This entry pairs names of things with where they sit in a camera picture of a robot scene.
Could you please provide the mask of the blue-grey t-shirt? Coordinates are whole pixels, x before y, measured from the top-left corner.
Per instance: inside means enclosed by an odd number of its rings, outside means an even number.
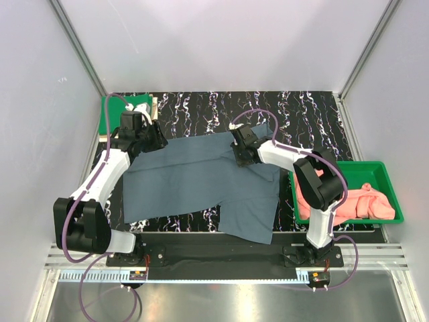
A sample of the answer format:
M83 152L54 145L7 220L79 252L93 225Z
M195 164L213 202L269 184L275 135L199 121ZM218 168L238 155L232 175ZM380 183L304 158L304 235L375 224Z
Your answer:
M124 221L220 208L219 231L270 244L279 202L280 168L239 167L229 132L169 140L141 153L123 175Z

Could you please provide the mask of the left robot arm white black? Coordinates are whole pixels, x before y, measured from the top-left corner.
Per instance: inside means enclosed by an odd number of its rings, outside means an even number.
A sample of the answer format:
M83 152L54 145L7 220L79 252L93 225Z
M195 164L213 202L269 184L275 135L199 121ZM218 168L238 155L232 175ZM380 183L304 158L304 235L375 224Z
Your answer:
M107 139L105 150L82 185L53 206L56 245L66 255L120 253L132 266L140 264L144 248L133 233L109 225L105 206L119 179L142 153L167 146L158 122L147 111L124 111L120 125Z

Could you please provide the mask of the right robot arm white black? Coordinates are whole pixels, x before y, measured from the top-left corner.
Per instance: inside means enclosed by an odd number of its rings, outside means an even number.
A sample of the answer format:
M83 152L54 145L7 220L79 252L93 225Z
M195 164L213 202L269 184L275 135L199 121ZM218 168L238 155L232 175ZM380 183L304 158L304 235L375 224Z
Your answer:
M347 198L347 182L335 158L326 148L309 150L258 137L249 125L229 126L231 147L239 166L271 164L293 172L304 200L310 206L309 228L304 249L307 263L319 266L328 258L333 241L336 209Z

